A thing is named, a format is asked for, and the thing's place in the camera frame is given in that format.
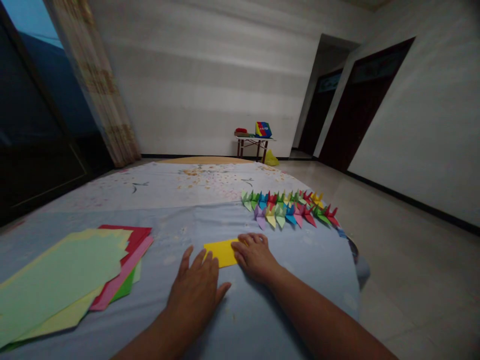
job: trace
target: yellow plastic bag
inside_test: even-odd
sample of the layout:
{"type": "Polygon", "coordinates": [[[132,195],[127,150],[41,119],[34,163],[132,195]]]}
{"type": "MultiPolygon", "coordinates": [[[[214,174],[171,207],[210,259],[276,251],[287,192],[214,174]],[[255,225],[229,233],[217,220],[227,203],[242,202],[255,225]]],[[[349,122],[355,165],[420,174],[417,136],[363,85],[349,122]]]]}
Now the yellow plastic bag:
{"type": "Polygon", "coordinates": [[[265,164],[269,166],[277,166],[280,164],[279,160],[272,154],[272,150],[266,152],[265,164]]]}

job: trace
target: white wall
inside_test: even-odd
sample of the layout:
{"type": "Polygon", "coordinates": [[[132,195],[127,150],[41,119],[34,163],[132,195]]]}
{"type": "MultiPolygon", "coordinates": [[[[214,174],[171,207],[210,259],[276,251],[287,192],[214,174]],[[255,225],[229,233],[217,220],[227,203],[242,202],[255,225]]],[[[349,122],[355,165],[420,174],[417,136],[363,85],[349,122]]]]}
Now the white wall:
{"type": "Polygon", "coordinates": [[[416,36],[349,171],[480,226],[480,3],[395,0],[344,68],[320,154],[353,62],[416,36]]]}
{"type": "Polygon", "coordinates": [[[314,97],[315,88],[317,87],[317,80],[322,75],[331,73],[335,70],[343,68],[345,61],[349,56],[350,50],[343,49],[336,46],[331,46],[328,49],[319,51],[315,57],[313,68],[311,71],[310,81],[306,88],[305,99],[298,118],[298,125],[296,126],[295,137],[293,139],[292,147],[297,148],[300,144],[302,132],[304,131],[305,121],[309,114],[310,104],[314,97]]]}
{"type": "Polygon", "coordinates": [[[265,121],[288,157],[320,35],[361,43],[373,17],[339,0],[90,5],[144,154],[236,155],[235,128],[265,121]]]}

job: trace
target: door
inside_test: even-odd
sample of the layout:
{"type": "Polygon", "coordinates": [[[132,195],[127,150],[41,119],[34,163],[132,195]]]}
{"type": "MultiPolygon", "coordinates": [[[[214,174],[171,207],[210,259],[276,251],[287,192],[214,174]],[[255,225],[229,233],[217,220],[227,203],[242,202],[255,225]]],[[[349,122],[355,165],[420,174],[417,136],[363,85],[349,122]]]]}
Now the door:
{"type": "Polygon", "coordinates": [[[298,149],[313,155],[343,69],[320,76],[311,99],[298,149]]]}
{"type": "Polygon", "coordinates": [[[52,199],[52,192],[75,181],[84,183],[87,171],[27,58],[3,25],[0,61],[0,223],[4,223],[31,210],[32,204],[52,199]]]}
{"type": "Polygon", "coordinates": [[[355,61],[318,161],[347,171],[414,39],[355,61]]]}

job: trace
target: hand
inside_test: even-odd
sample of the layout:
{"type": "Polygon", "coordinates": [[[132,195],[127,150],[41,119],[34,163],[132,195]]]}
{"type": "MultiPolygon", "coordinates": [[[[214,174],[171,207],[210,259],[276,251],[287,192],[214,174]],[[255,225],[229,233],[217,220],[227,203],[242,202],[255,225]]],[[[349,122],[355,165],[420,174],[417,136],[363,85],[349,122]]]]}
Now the hand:
{"type": "Polygon", "coordinates": [[[211,251],[204,261],[206,250],[200,251],[189,268],[193,250],[190,246],[183,254],[166,308],[155,321],[161,334],[170,334],[176,356],[181,356],[202,334],[232,285],[225,282],[217,289],[219,260],[212,259],[211,251]]]}
{"type": "Polygon", "coordinates": [[[284,268],[270,252],[269,239],[263,234],[248,233],[238,235],[238,240],[231,243],[235,259],[241,268],[253,280],[269,285],[282,273],[284,268]]]}

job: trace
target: curtain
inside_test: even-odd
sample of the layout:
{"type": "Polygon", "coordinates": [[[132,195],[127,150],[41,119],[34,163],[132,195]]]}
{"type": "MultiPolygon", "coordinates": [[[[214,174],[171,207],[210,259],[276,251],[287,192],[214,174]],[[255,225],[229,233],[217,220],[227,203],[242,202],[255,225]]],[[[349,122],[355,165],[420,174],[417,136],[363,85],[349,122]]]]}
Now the curtain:
{"type": "Polygon", "coordinates": [[[115,167],[140,150],[87,0],[44,0],[115,167]]]}

